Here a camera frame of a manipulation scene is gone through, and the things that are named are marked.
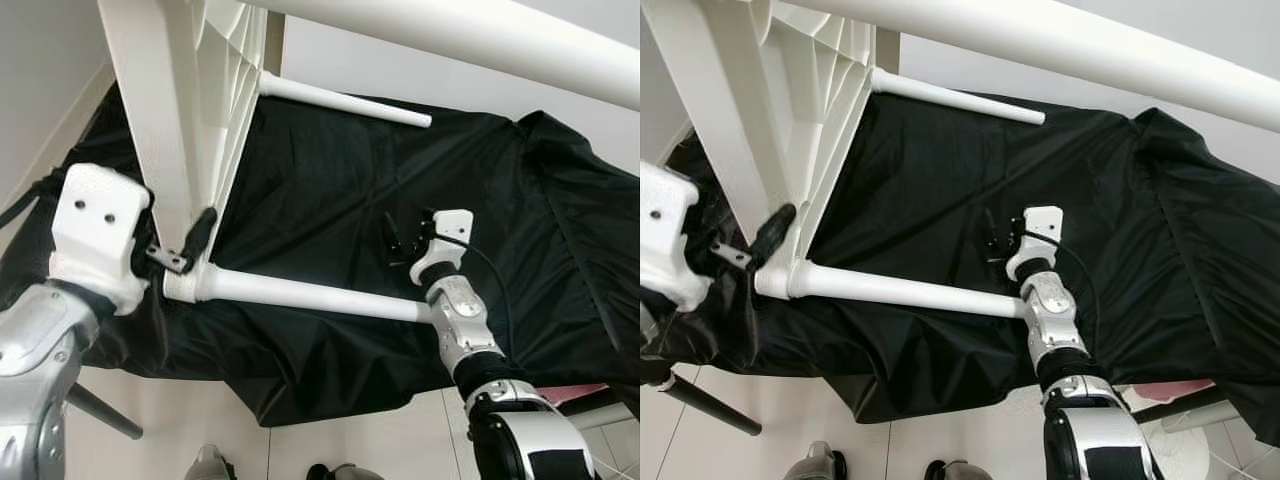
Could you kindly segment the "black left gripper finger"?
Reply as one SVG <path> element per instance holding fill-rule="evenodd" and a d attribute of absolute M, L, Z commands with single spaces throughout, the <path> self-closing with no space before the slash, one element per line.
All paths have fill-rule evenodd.
<path fill-rule="evenodd" d="M 206 253 L 216 224 L 218 210 L 215 207 L 206 207 L 198 215 L 186 237 L 186 242 L 180 252 L 180 259 L 184 261 L 182 264 L 183 268 L 192 268 L 195 262 Z"/>
<path fill-rule="evenodd" d="M 760 225 L 755 241 L 750 244 L 751 270 L 760 269 L 783 244 L 796 215 L 796 207 L 785 204 Z"/>

